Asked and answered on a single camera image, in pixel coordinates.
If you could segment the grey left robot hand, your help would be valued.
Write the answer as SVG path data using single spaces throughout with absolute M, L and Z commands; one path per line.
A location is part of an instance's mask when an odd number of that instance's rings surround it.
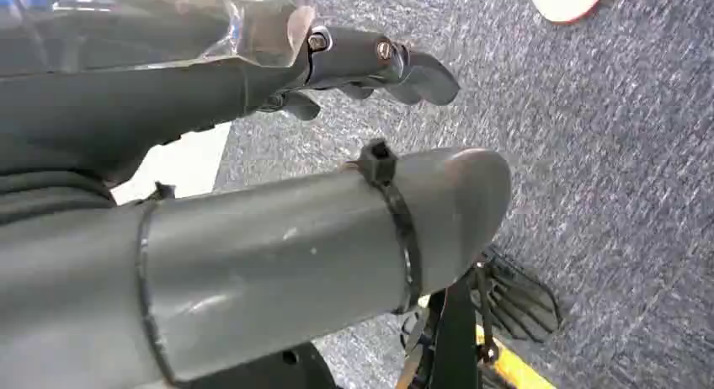
M 332 388 L 314 338 L 437 301 L 407 385 L 479 384 L 466 276 L 507 212 L 497 152 L 118 203 L 151 149 L 309 90 L 451 103 L 433 56 L 294 0 L 1 0 L 1 385 Z

